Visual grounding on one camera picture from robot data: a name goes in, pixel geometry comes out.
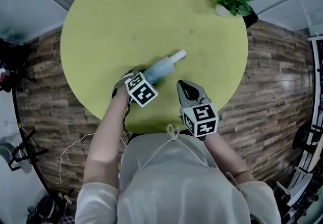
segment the shirt sleeve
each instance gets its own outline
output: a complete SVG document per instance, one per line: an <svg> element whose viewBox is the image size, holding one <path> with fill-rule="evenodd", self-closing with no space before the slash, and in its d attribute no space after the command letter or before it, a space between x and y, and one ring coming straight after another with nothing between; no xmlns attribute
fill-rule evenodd
<svg viewBox="0 0 323 224"><path fill-rule="evenodd" d="M250 215L260 224L281 224L273 190L264 182L252 181L239 185Z"/></svg>
<svg viewBox="0 0 323 224"><path fill-rule="evenodd" d="M77 197L75 224L113 224L117 222L119 191L104 183L87 183Z"/></svg>

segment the white t-shirt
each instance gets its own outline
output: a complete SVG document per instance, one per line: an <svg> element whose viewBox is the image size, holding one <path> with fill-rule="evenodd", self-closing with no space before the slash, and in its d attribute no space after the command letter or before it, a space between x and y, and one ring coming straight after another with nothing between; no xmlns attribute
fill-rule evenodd
<svg viewBox="0 0 323 224"><path fill-rule="evenodd" d="M264 182L235 187L198 139L187 135L136 137L121 160L120 187L83 185L76 224L281 223Z"/></svg>

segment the white cube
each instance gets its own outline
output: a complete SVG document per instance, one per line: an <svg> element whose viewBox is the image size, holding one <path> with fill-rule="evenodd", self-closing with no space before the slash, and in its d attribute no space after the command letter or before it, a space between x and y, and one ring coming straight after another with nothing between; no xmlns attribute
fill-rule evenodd
<svg viewBox="0 0 323 224"><path fill-rule="evenodd" d="M217 131L219 115L214 103L183 108L182 117L184 124L194 137Z"/></svg>
<svg viewBox="0 0 323 224"><path fill-rule="evenodd" d="M132 79L127 80L128 94L141 106L144 107L158 96L157 90L146 80L142 73L138 73Z"/></svg>

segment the potted plant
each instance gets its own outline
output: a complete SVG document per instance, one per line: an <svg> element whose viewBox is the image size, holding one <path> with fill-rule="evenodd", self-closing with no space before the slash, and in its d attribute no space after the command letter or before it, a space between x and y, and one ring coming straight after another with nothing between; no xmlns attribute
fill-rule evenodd
<svg viewBox="0 0 323 224"><path fill-rule="evenodd" d="M216 0L216 13L222 17L237 14L245 17L254 13L248 2L253 0Z"/></svg>

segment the forearm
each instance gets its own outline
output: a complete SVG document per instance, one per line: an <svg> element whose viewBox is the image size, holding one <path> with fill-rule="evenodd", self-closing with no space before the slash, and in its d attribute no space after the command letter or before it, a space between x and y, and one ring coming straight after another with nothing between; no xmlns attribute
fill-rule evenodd
<svg viewBox="0 0 323 224"><path fill-rule="evenodd" d="M118 187L119 142L128 95L118 91L97 128L85 163L84 183L102 182Z"/></svg>
<svg viewBox="0 0 323 224"><path fill-rule="evenodd" d="M223 137L218 134L207 135L204 144L215 160L221 172L229 172L238 183L253 180L244 160L225 142Z"/></svg>

